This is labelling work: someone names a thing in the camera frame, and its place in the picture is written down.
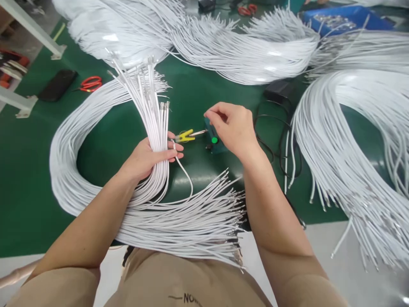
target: red handle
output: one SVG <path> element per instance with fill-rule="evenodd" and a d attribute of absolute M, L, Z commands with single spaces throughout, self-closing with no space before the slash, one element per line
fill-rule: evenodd
<path fill-rule="evenodd" d="M 249 4 L 248 5 L 248 9 L 250 10 L 250 12 L 254 15 L 257 12 L 257 5 L 255 4 Z"/>
<path fill-rule="evenodd" d="M 102 86 L 102 79 L 98 76 L 92 76 L 81 82 L 80 90 L 84 92 L 94 92 Z"/>
<path fill-rule="evenodd" d="M 245 7 L 243 7 L 243 6 L 239 7 L 237 10 L 239 12 L 239 15 L 251 16 L 251 12 L 248 9 L 246 9 Z"/>

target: green workbench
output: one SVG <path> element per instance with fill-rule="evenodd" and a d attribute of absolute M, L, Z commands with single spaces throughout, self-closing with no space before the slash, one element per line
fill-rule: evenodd
<path fill-rule="evenodd" d="M 103 82 L 111 80 L 103 61 L 82 52 L 64 30 L 59 44 L 68 45 L 61 61 L 50 61 L 50 51 L 43 48 L 24 77 L 16 93 L 38 94 L 55 73 L 63 68 L 79 74 L 74 84 L 57 103 L 38 101 L 28 119 L 16 119 L 17 109 L 6 105 L 0 113 L 0 257 L 44 253 L 62 233 L 73 216 L 63 211 L 53 196 L 49 175 L 51 140 L 61 122 L 77 108 L 88 93 L 77 88 L 82 80 L 99 75 Z M 172 87 L 169 129 L 175 133 L 204 127 L 203 113 L 219 101 L 242 104 L 250 110 L 264 101 L 265 86 L 243 86 L 230 82 L 216 72 L 189 66 L 169 56 L 157 66 Z M 298 102 L 306 84 L 295 79 L 296 90 L 291 95 Z M 280 107 L 263 104 L 262 111 L 275 116 L 285 114 Z M 364 152 L 378 165 L 385 178 L 383 144 L 379 132 L 360 115 L 346 110 L 352 130 Z M 268 118 L 260 119 L 257 130 L 275 151 L 283 124 Z M 115 174 L 137 143 L 146 136 L 139 114 L 132 102 L 114 107 L 87 136 L 78 153 L 77 166 L 90 182 L 103 186 Z M 195 192 L 203 189 L 215 176 L 229 167 L 230 178 L 242 175 L 242 166 L 230 152 L 217 155 L 205 149 L 206 141 L 198 138 L 185 144 L 181 161 L 192 178 Z M 283 186 L 283 174 L 278 160 L 274 162 L 277 178 Z M 307 224 L 345 220 L 338 208 L 323 212 L 319 200 L 309 204 L 311 174 L 306 163 L 288 192 L 298 214 Z M 243 188 L 239 182 L 237 188 Z M 177 164 L 170 168 L 170 186 L 166 200 L 184 198 L 189 183 Z"/>

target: right hand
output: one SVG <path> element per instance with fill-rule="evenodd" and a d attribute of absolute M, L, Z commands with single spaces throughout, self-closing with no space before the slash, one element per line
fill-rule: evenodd
<path fill-rule="evenodd" d="M 204 114 L 215 127 L 224 145 L 241 162 L 259 147 L 250 110 L 236 104 L 219 102 Z"/>

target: white cable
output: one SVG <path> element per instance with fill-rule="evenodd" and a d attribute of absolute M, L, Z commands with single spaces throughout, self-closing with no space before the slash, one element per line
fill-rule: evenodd
<path fill-rule="evenodd" d="M 76 168 L 76 158 L 88 133 L 109 112 L 127 101 L 138 109 L 153 151 L 168 148 L 169 103 L 159 103 L 157 93 L 168 85 L 147 66 L 126 71 L 113 54 L 118 77 L 92 93 L 61 124 L 50 151 L 52 189 L 60 206 L 77 216 L 102 189 L 85 180 Z M 167 252 L 185 258 L 216 259 L 239 266 L 236 261 L 237 232 L 245 212 L 243 192 L 231 186 L 228 171 L 215 178 L 204 190 L 185 199 L 160 203 L 169 184 L 169 162 L 153 167 L 151 175 L 136 188 L 116 239 L 140 248 Z"/>
<path fill-rule="evenodd" d="M 356 30 L 323 38 L 309 65 L 308 78 L 347 69 L 409 74 L 409 33 Z"/>
<path fill-rule="evenodd" d="M 81 49 L 108 64 L 105 48 L 126 68 L 154 55 L 160 62 L 172 48 L 169 31 L 184 15 L 180 0 L 53 0 L 69 20 L 68 31 Z"/>
<path fill-rule="evenodd" d="M 314 81 L 301 98 L 293 120 L 293 138 L 308 163 L 313 189 L 323 208 L 330 200 L 350 218 L 363 252 L 394 267 L 409 266 L 409 75 L 377 70 L 343 70 Z M 385 183 L 349 129 L 341 105 L 379 129 L 385 164 L 397 192 Z M 294 170 L 289 188 L 294 181 Z M 338 250 L 347 231 L 341 237 Z"/>
<path fill-rule="evenodd" d="M 344 4 L 356 4 L 362 6 L 397 6 L 409 8 L 408 0 L 336 0 L 335 2 Z"/>
<path fill-rule="evenodd" d="M 219 16 L 186 17 L 171 32 L 172 42 L 190 64 L 257 85 L 302 73 L 320 39 L 288 8 L 253 19 L 245 34 L 234 32 L 236 24 Z"/>

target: person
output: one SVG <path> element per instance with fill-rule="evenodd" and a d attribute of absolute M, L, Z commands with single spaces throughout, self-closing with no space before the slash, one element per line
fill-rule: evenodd
<path fill-rule="evenodd" d="M 251 111 L 217 103 L 205 114 L 244 168 L 247 212 L 257 248 L 280 307 L 345 307 L 330 283 L 259 146 Z M 152 152 L 146 138 L 118 173 L 49 248 L 19 292 L 16 306 L 90 307 L 110 244 L 138 182 L 164 160 L 182 158 L 183 147 Z M 271 306 L 245 271 L 212 260 L 179 258 L 135 248 L 106 307 Z"/>

